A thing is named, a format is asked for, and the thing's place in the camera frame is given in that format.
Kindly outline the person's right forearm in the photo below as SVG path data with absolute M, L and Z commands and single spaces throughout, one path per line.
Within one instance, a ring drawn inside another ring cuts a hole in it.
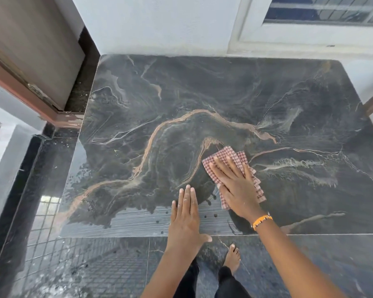
M 292 298 L 346 297 L 273 220 L 265 220 L 256 232 Z

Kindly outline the window with white frame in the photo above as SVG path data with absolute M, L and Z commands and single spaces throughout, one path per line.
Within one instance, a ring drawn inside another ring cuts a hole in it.
M 227 54 L 373 59 L 373 0 L 241 0 Z

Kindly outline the grey wooden door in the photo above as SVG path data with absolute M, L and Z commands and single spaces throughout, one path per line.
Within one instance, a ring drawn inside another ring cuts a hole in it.
M 55 0 L 0 0 L 0 62 L 63 111 L 85 54 Z

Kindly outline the person's left hand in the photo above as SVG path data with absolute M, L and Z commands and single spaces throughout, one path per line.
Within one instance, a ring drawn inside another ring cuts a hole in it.
M 200 216 L 196 192 L 191 187 L 190 215 L 184 216 L 184 189 L 179 190 L 178 212 L 174 223 L 169 224 L 166 251 L 177 255 L 195 257 L 203 244 L 198 244 Z

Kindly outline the person's bare foot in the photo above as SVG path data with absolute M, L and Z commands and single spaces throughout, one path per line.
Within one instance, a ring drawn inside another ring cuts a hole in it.
M 241 262 L 241 255 L 239 248 L 235 244 L 229 246 L 229 251 L 227 252 L 224 260 L 223 267 L 226 267 L 230 270 L 232 276 L 238 270 Z

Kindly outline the person's right hand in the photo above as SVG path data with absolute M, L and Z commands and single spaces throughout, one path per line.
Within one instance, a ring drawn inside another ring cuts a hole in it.
M 214 163 L 210 163 L 210 168 L 216 175 L 216 158 Z M 233 163 L 232 159 L 227 157 L 228 167 L 237 175 L 234 181 L 220 181 L 229 189 L 229 199 L 225 199 L 229 208 L 233 210 L 238 216 L 246 219 L 252 224 L 257 218 L 266 213 L 261 209 L 257 192 L 254 185 L 246 181 L 245 176 L 239 168 Z

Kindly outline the red checkered cleaning cloth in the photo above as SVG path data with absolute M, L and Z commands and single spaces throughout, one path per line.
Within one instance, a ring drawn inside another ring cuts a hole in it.
M 218 157 L 219 160 L 221 160 L 226 165 L 229 165 L 229 163 L 227 162 L 227 157 L 229 157 L 230 159 L 232 159 L 233 163 L 239 168 L 239 170 L 242 172 L 243 175 L 245 175 L 244 165 L 249 166 L 247 156 L 246 156 L 244 151 L 235 152 L 230 146 L 225 146 L 223 149 L 219 150 L 215 154 L 205 158 L 202 161 L 202 164 L 203 164 L 206 172 L 208 173 L 209 177 L 212 179 L 212 181 L 216 185 L 220 184 L 220 180 L 214 174 L 214 172 L 212 171 L 212 169 L 210 168 L 210 165 L 209 165 L 209 163 L 214 163 L 214 158 L 215 157 Z M 249 171 L 250 171 L 251 177 L 253 179 L 254 187 L 255 187 L 256 192 L 257 192 L 258 202 L 261 203 L 261 202 L 266 201 L 266 197 L 264 195 L 264 192 L 260 187 L 260 180 L 255 176 L 256 170 L 254 170 L 252 167 L 249 166 Z

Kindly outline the black trousers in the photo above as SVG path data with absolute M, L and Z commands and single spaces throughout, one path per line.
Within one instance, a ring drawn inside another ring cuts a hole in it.
M 173 298 L 196 298 L 199 273 L 199 265 L 195 258 L 180 281 Z M 222 266 L 218 272 L 218 289 L 214 298 L 252 297 L 245 287 L 232 275 L 230 268 Z

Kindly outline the brown door frame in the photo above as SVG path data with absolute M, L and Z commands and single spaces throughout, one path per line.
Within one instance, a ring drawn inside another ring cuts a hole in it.
M 84 114 L 54 110 L 0 65 L 0 87 L 57 128 L 80 129 Z

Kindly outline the orange wristband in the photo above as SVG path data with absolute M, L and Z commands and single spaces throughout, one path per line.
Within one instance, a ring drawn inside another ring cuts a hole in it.
M 265 220 L 273 220 L 272 216 L 270 214 L 262 215 L 259 218 L 257 218 L 253 223 L 252 223 L 252 228 L 254 231 L 257 230 L 257 227 L 263 223 Z

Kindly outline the person's left forearm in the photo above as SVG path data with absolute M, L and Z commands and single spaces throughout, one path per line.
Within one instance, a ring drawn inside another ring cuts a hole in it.
M 140 298 L 196 298 L 199 246 L 170 245 Z

